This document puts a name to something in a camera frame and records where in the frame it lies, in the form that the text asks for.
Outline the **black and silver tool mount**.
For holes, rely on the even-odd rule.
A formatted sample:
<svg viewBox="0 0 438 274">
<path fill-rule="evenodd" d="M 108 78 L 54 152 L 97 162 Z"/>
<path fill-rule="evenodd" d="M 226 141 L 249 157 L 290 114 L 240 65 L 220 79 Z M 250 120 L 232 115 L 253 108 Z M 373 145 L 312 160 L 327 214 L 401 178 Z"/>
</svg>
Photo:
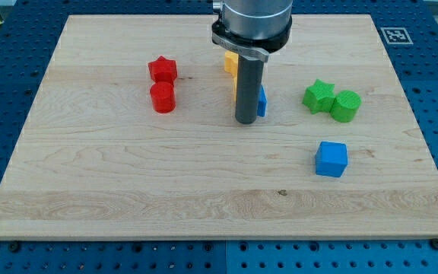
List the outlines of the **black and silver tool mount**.
<svg viewBox="0 0 438 274">
<path fill-rule="evenodd" d="M 220 20 L 217 20 L 211 25 L 211 39 L 212 43 L 240 56 L 267 62 L 270 53 L 277 52 L 287 44 L 291 26 L 292 18 L 289 18 L 287 26 L 279 34 L 268 39 L 252 40 L 231 33 Z"/>
</svg>

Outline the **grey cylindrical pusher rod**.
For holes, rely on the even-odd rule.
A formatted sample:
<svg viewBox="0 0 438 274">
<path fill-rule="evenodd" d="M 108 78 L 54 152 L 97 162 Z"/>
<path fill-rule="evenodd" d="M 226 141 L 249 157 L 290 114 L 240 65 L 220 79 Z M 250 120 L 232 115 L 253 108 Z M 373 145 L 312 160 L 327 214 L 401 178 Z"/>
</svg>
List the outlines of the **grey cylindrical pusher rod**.
<svg viewBox="0 0 438 274">
<path fill-rule="evenodd" d="M 263 68 L 261 60 L 238 58 L 235 118 L 239 123 L 256 121 Z"/>
</svg>

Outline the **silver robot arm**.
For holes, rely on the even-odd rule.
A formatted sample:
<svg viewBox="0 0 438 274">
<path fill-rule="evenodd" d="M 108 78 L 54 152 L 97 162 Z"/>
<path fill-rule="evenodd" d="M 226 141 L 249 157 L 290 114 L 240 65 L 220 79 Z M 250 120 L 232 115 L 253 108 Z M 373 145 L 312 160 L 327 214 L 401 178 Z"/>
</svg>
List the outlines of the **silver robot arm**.
<svg viewBox="0 0 438 274">
<path fill-rule="evenodd" d="M 212 42 L 238 55 L 235 118 L 256 121 L 264 64 L 287 44 L 292 0 L 220 0 L 212 24 Z"/>
</svg>

